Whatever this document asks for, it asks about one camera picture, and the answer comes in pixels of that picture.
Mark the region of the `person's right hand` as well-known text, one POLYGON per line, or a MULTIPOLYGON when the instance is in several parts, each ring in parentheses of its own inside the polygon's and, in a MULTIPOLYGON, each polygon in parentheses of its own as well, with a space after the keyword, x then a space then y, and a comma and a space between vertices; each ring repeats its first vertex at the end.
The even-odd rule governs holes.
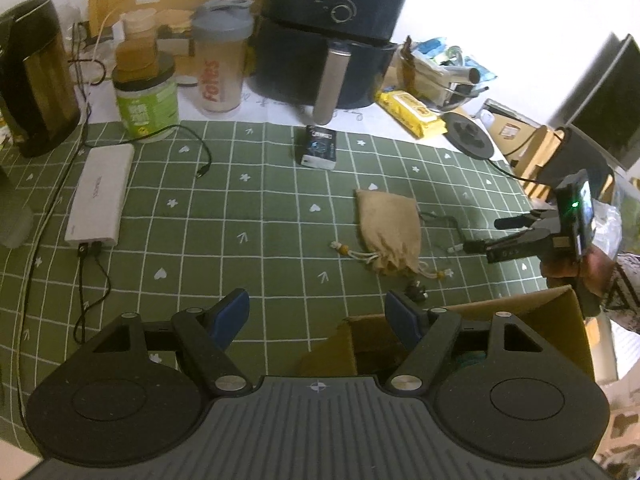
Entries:
POLYGON ((572 259, 542 260, 545 278, 577 278, 593 295, 603 298, 610 290, 616 262, 596 246, 591 246, 579 261, 572 259))

